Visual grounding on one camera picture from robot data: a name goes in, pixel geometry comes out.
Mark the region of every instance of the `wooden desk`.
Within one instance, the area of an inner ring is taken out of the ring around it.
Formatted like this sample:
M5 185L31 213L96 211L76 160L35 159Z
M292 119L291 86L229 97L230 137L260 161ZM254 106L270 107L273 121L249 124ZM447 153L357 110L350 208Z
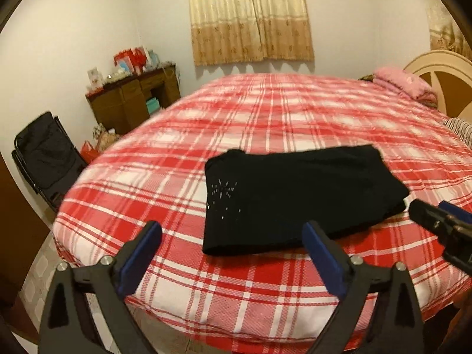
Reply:
M107 84L87 99L98 123L125 135L149 118L146 100L152 97L164 108L180 99L175 65Z

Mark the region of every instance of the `metal screw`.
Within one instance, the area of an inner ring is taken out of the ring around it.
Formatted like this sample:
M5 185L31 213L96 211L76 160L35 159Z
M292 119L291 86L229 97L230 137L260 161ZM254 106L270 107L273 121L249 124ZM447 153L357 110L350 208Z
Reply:
M364 260L362 259L360 255L353 255L351 257L351 262L357 266L357 265L362 265L364 263Z
M407 266L403 262L397 262L395 267L398 271L405 271L407 269Z
M102 265L105 265L105 266L108 266L109 264L111 264L113 262L113 257L112 256L109 256L109 255L104 255L101 259L100 259L100 263Z
M69 264L67 262L61 262L58 264L57 270L58 271L65 271L69 267Z

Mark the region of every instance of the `red plaid bedspread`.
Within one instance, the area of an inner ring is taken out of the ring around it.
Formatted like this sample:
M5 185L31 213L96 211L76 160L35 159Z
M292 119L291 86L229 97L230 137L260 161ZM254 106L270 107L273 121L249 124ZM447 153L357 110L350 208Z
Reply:
M162 245L128 301L221 349L301 353L337 299L303 250L206 257L204 164L230 148L293 152L372 143L390 170L421 198L472 210L472 153L440 113L362 81L244 74L205 85L153 117L91 164L54 223L61 255L81 265L114 255L147 220ZM339 199L342 209L343 199ZM370 263L409 267L424 318L470 286L447 264L436 237L401 214L341 241ZM374 305L370 297L350 348Z

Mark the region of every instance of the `tiled floor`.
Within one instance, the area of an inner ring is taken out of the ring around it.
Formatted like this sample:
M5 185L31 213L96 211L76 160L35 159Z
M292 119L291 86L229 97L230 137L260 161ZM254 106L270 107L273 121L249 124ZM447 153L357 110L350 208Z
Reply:
M39 329L49 285L56 266L60 262L61 259L50 234L38 252L20 293L24 308L37 329ZM105 348L118 354L119 350L103 319L95 295L89 296L89 304ZM144 335L160 354L228 354L201 342L190 340L184 334L150 317L140 309L133 306L129 306L129 309Z

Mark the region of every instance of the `window curtain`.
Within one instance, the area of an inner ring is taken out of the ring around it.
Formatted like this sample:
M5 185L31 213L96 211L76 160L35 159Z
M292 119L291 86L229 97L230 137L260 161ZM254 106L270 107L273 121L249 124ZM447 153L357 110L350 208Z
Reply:
M446 49L472 60L472 50L441 0L426 0L431 50Z
M314 60L305 0L189 0L195 65Z
M305 0L253 0L264 58L313 61Z

